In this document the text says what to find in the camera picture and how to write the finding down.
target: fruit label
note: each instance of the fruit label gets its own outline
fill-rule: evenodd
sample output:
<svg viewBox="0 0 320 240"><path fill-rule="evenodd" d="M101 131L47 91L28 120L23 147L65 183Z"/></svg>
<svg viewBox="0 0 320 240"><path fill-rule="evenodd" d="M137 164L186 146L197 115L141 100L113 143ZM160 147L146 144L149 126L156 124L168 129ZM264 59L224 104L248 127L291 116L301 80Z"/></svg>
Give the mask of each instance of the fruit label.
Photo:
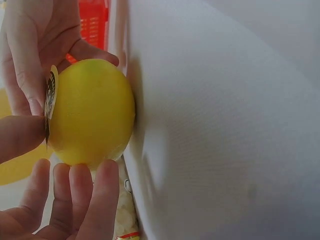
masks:
<svg viewBox="0 0 320 240"><path fill-rule="evenodd" d="M50 120L52 118L58 93L59 75L56 66L52 65L50 77L46 83L46 99L44 104L45 143L48 147L50 136Z"/></svg>

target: finger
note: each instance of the finger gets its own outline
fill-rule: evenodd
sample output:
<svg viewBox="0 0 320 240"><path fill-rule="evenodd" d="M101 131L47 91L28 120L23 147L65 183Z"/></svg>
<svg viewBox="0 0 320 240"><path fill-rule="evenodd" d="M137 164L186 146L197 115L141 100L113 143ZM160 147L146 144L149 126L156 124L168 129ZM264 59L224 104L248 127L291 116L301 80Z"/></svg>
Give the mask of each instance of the finger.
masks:
<svg viewBox="0 0 320 240"><path fill-rule="evenodd" d="M36 235L48 240L64 240L72 231L72 199L69 182L70 167L64 163L53 169L54 200L49 225Z"/></svg>
<svg viewBox="0 0 320 240"><path fill-rule="evenodd" d="M70 66L71 63L67 59L63 59L56 68L58 69L58 73L60 74L63 70Z"/></svg>
<svg viewBox="0 0 320 240"><path fill-rule="evenodd" d="M0 72L3 76L12 113L14 115L31 115L27 98L17 83L15 66L4 27L0 32Z"/></svg>
<svg viewBox="0 0 320 240"><path fill-rule="evenodd" d="M79 39L75 42L69 53L77 61L85 59L103 59L115 66L119 65L119 59L115 55L92 46L83 39Z"/></svg>
<svg viewBox="0 0 320 240"><path fill-rule="evenodd" d="M36 231L41 224L49 192L50 162L39 160L33 167L20 207L5 212L11 215L26 232Z"/></svg>
<svg viewBox="0 0 320 240"><path fill-rule="evenodd" d="M112 239L118 198L118 165L106 160L96 172L91 202L76 239Z"/></svg>
<svg viewBox="0 0 320 240"><path fill-rule="evenodd" d="M31 113L40 116L43 114L45 104L46 81L39 58L38 33L35 24L31 19L20 20L17 16L17 21L10 23L7 40L17 84L29 102Z"/></svg>
<svg viewBox="0 0 320 240"><path fill-rule="evenodd" d="M84 164L71 167L69 179L73 206L72 232L77 232L87 214L94 185L90 170Z"/></svg>
<svg viewBox="0 0 320 240"><path fill-rule="evenodd" d="M0 119L0 164L35 149L45 138L40 116L7 116Z"/></svg>

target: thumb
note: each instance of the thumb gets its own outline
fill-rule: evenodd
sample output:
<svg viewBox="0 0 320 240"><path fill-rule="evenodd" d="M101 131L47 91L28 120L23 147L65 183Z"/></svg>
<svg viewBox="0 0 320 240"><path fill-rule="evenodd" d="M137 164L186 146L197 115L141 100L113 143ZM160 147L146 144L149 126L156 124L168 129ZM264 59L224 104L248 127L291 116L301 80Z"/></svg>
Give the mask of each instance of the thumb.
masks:
<svg viewBox="0 0 320 240"><path fill-rule="evenodd" d="M37 28L32 20L23 17L10 23L7 39L17 84L30 104L32 115L41 116L46 98L46 80L39 58Z"/></svg>
<svg viewBox="0 0 320 240"><path fill-rule="evenodd" d="M119 65L119 59L115 55L90 45L83 39L79 39L70 49L69 53L77 61L85 59L103 59L115 66Z"/></svg>

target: hand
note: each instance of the hand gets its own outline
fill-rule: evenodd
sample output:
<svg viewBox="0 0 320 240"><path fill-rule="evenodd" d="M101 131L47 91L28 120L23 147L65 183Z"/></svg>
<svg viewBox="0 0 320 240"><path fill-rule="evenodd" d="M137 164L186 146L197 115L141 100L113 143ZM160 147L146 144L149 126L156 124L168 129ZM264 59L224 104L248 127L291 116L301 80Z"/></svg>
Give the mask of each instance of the hand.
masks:
<svg viewBox="0 0 320 240"><path fill-rule="evenodd" d="M0 120L0 163L36 148L44 139L40 116L8 116ZM0 211L1 240L112 239L119 197L118 166L104 161L93 186L85 165L58 164L53 170L54 202L48 226L42 221L49 191L50 163L40 160L33 168L21 204Z"/></svg>
<svg viewBox="0 0 320 240"><path fill-rule="evenodd" d="M105 59L114 55L81 39L78 0L10 0L0 33L0 67L12 112L43 114L46 77L51 65L59 72L75 59Z"/></svg>

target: fingernail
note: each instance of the fingernail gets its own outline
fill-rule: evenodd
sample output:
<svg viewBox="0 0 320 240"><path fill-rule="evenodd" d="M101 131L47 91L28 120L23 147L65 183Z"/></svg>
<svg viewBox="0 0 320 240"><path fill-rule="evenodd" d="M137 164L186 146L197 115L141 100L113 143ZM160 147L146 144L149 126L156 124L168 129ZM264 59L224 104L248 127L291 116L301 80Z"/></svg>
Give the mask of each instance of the fingernail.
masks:
<svg viewBox="0 0 320 240"><path fill-rule="evenodd" d="M34 99L31 98L29 99L29 105L30 105L30 110L33 116L43 116L44 115L44 111L40 105L40 103Z"/></svg>

